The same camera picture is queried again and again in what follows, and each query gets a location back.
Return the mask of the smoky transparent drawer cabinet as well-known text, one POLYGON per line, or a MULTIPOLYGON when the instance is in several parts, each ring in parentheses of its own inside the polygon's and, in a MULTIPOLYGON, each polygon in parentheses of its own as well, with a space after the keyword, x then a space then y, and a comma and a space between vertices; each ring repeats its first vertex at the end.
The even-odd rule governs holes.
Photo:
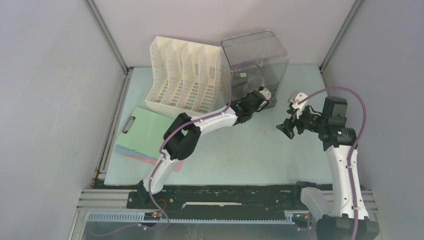
POLYGON ((239 100, 263 87, 271 94, 265 109, 275 107, 289 64, 289 54, 275 33, 266 29, 225 38, 221 47, 233 75, 231 98, 239 100))

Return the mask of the pink folder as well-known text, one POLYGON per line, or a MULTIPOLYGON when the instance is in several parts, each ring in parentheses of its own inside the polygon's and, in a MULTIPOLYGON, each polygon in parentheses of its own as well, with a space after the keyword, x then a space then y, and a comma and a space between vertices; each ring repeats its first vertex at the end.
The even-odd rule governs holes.
MULTIPOLYGON (((129 155, 129 154, 123 154, 123 156, 144 162, 144 163, 148 163, 151 165, 155 165, 157 160, 156 159, 152 159, 152 158, 148 158, 148 157, 141 157, 141 156, 135 156, 135 155, 129 155)), ((183 161, 179 161, 176 166, 173 168, 173 171, 176 173, 179 173, 183 167, 184 162, 183 161)))

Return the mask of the green clipboard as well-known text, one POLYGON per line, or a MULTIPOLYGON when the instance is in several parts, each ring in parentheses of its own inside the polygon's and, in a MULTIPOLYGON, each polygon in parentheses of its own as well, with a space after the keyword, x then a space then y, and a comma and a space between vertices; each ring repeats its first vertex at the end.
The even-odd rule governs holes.
POLYGON ((115 140, 115 145, 157 159, 164 133, 173 121, 172 118, 136 107, 115 140))

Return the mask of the blue folder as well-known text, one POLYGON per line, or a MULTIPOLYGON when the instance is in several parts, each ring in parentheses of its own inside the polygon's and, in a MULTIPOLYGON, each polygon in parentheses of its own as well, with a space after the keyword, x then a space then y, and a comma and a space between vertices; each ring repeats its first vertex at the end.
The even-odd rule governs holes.
POLYGON ((146 155, 146 154, 137 152, 137 151, 135 151, 133 149, 122 147, 120 145, 118 145, 115 148, 115 152, 117 152, 118 154, 121 154, 121 155, 129 155, 129 156, 133 156, 133 157, 141 157, 141 158, 147 158, 147 159, 151 159, 152 158, 149 155, 146 155))

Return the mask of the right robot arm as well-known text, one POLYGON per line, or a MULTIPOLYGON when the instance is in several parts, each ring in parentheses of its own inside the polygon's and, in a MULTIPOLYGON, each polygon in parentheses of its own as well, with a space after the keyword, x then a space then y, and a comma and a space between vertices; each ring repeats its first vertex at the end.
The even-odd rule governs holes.
POLYGON ((291 194, 291 204, 297 209, 307 207, 316 219, 319 240, 374 240, 380 233, 379 224, 370 220, 363 201, 357 170, 357 135, 346 127, 346 99, 328 96, 322 112, 307 105, 307 95, 295 92, 288 100, 291 116, 277 125, 287 137, 294 131, 317 133, 326 154, 332 180, 332 203, 317 187, 306 186, 291 194))

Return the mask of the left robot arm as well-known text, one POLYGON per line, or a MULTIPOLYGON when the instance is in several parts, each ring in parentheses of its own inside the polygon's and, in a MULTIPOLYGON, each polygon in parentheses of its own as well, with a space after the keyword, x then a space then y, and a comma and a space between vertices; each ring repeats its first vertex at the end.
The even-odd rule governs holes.
POLYGON ((158 202, 165 180, 177 163, 187 159, 195 150, 200 137, 212 131, 243 124, 253 114, 262 111, 270 102, 271 92, 260 87, 245 97, 224 107, 199 116, 179 114, 163 135, 159 158, 152 172, 137 184, 138 201, 145 208, 153 208, 158 202))

